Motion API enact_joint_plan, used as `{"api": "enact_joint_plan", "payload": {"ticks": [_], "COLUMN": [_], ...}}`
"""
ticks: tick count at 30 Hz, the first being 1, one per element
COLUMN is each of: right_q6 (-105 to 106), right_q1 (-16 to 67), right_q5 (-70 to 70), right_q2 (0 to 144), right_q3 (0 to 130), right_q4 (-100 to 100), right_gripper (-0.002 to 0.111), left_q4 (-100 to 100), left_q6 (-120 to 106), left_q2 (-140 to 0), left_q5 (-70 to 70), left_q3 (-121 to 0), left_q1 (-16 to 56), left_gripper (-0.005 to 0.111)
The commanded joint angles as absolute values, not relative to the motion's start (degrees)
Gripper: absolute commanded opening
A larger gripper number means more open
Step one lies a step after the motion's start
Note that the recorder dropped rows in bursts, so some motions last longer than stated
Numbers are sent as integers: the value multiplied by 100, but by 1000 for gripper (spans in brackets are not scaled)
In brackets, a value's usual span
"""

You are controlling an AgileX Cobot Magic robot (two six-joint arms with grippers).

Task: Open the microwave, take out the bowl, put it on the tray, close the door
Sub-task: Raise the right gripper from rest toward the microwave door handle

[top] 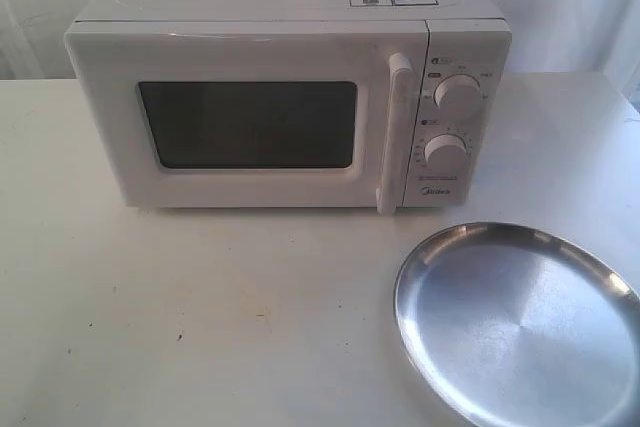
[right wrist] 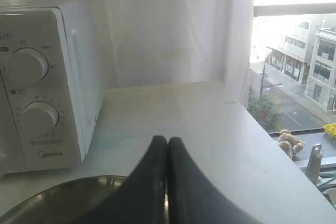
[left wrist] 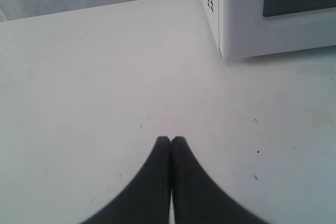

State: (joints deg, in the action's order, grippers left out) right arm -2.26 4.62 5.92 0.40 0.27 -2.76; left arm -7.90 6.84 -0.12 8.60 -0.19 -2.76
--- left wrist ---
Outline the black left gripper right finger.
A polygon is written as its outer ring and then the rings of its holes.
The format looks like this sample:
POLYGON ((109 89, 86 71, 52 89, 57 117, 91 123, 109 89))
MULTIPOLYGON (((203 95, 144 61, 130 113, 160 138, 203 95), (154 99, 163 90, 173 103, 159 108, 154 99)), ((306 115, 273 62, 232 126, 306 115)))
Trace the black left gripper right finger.
POLYGON ((221 190, 184 137, 171 141, 171 160, 176 223, 265 223, 221 190))

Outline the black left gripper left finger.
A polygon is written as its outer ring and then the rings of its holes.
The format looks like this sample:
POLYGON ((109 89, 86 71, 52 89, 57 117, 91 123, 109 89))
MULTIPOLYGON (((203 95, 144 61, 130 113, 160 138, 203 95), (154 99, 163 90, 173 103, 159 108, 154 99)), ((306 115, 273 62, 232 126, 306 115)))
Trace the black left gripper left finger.
POLYGON ((122 192, 84 223, 169 223, 170 201, 171 142, 159 136, 122 192))

